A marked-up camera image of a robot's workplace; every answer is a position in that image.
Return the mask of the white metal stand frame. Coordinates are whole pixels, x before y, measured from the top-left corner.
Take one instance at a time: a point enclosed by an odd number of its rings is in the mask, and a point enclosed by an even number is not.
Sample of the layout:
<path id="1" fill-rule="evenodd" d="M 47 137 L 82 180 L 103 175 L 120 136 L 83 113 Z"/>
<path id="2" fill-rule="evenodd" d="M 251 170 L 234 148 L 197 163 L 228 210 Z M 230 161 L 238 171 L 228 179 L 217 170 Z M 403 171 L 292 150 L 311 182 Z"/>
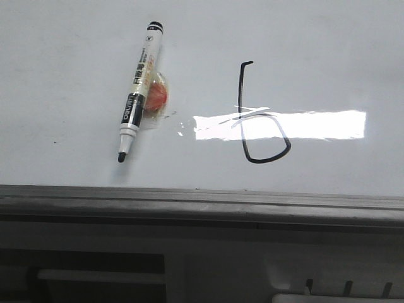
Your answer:
<path id="1" fill-rule="evenodd" d="M 403 230 L 1 222 L 2 302 L 403 300 Z"/>

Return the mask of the grey aluminium marker tray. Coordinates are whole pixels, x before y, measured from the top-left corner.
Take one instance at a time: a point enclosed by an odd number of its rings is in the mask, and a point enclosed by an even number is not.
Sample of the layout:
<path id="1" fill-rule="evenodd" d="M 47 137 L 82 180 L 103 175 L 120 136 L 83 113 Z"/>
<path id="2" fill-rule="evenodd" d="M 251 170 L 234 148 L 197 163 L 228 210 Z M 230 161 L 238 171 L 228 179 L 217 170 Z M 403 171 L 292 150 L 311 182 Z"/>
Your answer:
<path id="1" fill-rule="evenodd" d="M 1 186 L 12 221 L 403 232 L 403 198 L 79 186 Z"/>

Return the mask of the black and white whiteboard marker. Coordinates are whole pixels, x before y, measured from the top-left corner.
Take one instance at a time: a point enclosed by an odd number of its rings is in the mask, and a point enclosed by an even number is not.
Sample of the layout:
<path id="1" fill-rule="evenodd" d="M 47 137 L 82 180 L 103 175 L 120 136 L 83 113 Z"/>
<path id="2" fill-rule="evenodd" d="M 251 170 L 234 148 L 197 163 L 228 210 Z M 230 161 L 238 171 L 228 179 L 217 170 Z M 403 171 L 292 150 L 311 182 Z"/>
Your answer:
<path id="1" fill-rule="evenodd" d="M 146 28 L 140 58 L 136 63 L 133 83 L 122 114 L 119 128 L 120 145 L 117 156 L 119 163 L 125 161 L 140 130 L 152 83 L 163 85 L 162 76 L 155 67 L 160 53 L 162 37 L 163 25 L 158 21 L 151 21 Z"/>

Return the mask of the white whiteboard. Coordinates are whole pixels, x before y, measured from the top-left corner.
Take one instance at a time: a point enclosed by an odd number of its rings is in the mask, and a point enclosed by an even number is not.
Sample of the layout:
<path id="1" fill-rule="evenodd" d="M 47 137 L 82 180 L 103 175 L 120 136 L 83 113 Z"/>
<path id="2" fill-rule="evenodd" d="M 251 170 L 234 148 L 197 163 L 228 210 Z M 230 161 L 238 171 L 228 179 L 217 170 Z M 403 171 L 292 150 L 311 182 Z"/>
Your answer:
<path id="1" fill-rule="evenodd" d="M 402 196 L 403 2 L 2 1 L 1 183 Z"/>

